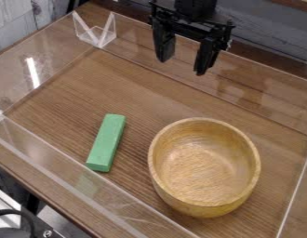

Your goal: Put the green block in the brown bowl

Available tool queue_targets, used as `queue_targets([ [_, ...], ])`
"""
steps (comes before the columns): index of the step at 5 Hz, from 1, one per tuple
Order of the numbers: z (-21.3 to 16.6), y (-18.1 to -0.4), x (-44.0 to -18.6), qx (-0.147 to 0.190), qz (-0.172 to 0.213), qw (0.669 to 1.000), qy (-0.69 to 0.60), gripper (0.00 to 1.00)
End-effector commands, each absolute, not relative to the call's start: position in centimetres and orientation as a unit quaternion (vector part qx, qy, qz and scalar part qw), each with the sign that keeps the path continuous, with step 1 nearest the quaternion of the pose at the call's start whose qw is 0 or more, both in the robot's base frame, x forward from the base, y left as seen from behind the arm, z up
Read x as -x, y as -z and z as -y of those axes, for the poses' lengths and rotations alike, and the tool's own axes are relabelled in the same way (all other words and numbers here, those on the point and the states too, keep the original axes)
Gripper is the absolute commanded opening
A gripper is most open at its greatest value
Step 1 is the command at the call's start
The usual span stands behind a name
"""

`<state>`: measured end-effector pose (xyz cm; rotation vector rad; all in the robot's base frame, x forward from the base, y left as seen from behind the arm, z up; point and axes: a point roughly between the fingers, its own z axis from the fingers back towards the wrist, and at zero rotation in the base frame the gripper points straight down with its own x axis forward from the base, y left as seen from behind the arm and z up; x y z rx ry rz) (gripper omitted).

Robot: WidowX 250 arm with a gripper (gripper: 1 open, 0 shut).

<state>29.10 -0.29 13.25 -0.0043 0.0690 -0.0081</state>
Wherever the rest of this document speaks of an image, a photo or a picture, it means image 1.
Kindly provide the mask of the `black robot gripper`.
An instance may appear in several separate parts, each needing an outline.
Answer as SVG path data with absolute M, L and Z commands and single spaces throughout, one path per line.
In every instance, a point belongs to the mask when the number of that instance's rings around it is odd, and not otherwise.
M 155 54 L 165 62 L 175 53 L 175 36 L 202 42 L 194 70 L 204 75 L 220 50 L 231 46 L 234 20 L 216 11 L 218 0 L 151 0 Z

